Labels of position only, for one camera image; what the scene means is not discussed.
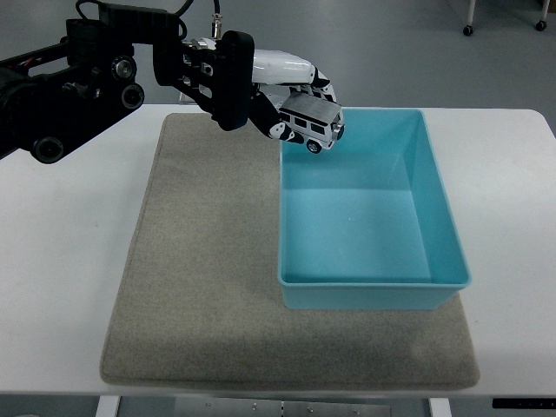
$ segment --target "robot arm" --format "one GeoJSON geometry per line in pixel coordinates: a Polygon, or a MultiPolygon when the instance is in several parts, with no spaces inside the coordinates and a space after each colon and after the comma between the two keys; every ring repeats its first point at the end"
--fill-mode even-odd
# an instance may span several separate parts
{"type": "Polygon", "coordinates": [[[192,3],[168,13],[78,0],[82,18],[66,22],[59,44],[0,61],[0,159],[25,149],[39,162],[57,162],[141,107],[134,43],[153,46],[160,85],[193,98],[224,130],[250,119],[264,135],[306,143],[314,153],[341,138],[341,106],[315,66],[280,51],[255,52],[245,33],[220,38],[218,0],[213,37],[185,42],[180,16],[192,3]],[[81,12],[83,3],[98,6],[98,19],[81,12]],[[62,58],[67,69],[30,76],[30,69],[62,58]],[[289,97],[263,93],[271,84],[288,86],[289,97]]]}
{"type": "Polygon", "coordinates": [[[230,31],[213,50],[199,50],[182,41],[187,32],[180,11],[97,0],[79,0],[78,10],[82,3],[98,5],[98,20],[80,11],[83,18],[67,21],[59,44],[0,62],[0,158],[25,149],[40,162],[57,162],[141,107],[133,43],[152,44],[157,82],[191,96],[222,129],[247,122],[251,36],[230,31]],[[67,58],[67,69],[29,75],[31,68],[61,58],[67,58]],[[202,94],[200,86],[211,94],[202,94]]]}

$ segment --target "blue plastic bin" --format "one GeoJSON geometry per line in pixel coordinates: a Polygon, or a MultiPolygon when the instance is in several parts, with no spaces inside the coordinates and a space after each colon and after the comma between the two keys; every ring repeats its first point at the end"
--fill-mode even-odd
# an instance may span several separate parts
{"type": "Polygon", "coordinates": [[[319,155],[281,144],[278,277],[305,309],[435,309],[470,283],[416,109],[344,109],[319,155]]]}

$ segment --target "gray mat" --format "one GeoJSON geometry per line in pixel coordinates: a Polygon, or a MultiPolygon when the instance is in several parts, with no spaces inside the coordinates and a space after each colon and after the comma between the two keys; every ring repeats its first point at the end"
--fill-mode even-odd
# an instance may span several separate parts
{"type": "Polygon", "coordinates": [[[433,312],[300,311],[276,278],[279,144],[170,115],[107,335],[108,383],[457,389],[479,371],[455,296],[433,312]]]}

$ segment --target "toy van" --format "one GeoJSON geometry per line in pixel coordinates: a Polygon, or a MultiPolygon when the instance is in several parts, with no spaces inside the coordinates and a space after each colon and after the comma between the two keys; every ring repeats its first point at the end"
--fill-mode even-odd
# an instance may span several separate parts
{"type": "Polygon", "coordinates": [[[344,133],[340,104],[307,93],[293,91],[278,112],[293,131],[303,136],[307,149],[314,154],[331,149],[344,133]]]}

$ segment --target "cable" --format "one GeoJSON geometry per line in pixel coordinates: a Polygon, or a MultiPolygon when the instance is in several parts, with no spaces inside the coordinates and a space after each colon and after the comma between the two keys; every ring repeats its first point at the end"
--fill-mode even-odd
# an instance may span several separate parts
{"type": "Polygon", "coordinates": [[[193,4],[193,0],[186,0],[185,4],[174,14],[177,15],[177,16],[182,16],[183,13],[188,11],[191,4],[193,4]]]}
{"type": "MultiPolygon", "coordinates": [[[[185,4],[174,14],[178,15],[178,16],[183,16],[183,13],[188,11],[191,4],[193,4],[193,1],[194,0],[186,0],[185,4]]],[[[215,0],[215,14],[216,15],[220,14],[220,1],[219,0],[215,0]]]]}
{"type": "Polygon", "coordinates": [[[180,41],[182,41],[188,35],[188,27],[185,25],[182,19],[178,19],[178,23],[180,25],[180,28],[182,28],[182,34],[179,37],[180,41]]]}
{"type": "Polygon", "coordinates": [[[85,19],[85,20],[89,20],[88,17],[86,17],[83,12],[81,11],[81,5],[85,4],[85,3],[94,3],[97,6],[101,6],[103,5],[103,2],[99,2],[98,0],[77,0],[76,2],[76,9],[77,9],[77,13],[79,13],[79,16],[81,16],[81,18],[85,19]]]}

